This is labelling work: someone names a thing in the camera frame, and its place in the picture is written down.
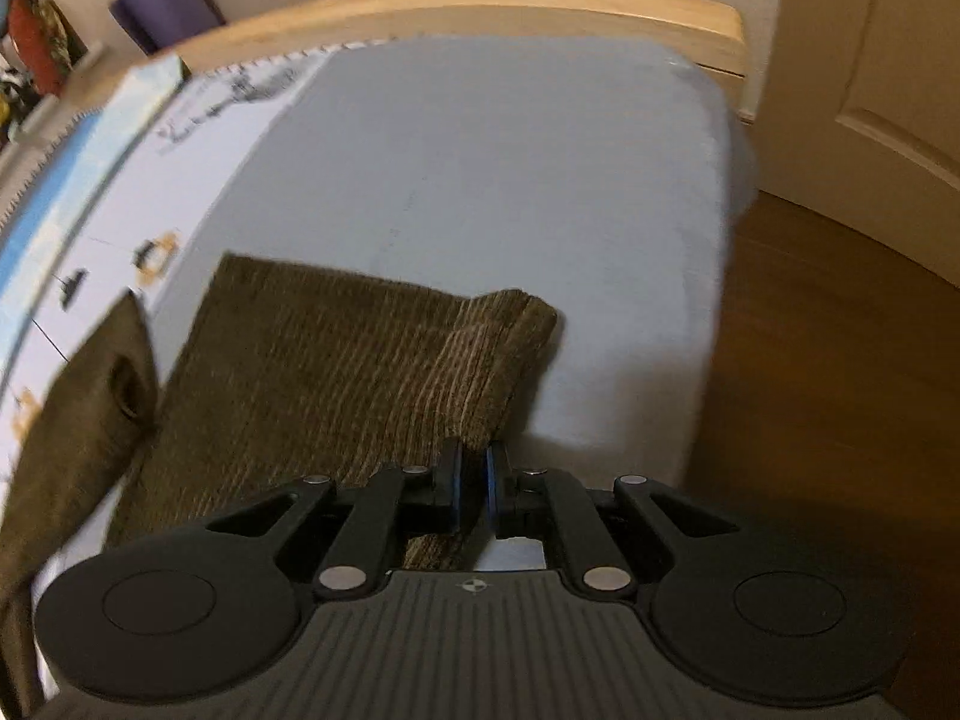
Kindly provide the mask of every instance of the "door panel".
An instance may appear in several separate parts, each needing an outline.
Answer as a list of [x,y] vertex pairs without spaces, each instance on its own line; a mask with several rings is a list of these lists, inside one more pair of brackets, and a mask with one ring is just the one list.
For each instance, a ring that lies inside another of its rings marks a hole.
[[762,189],[960,284],[960,0],[783,0]]

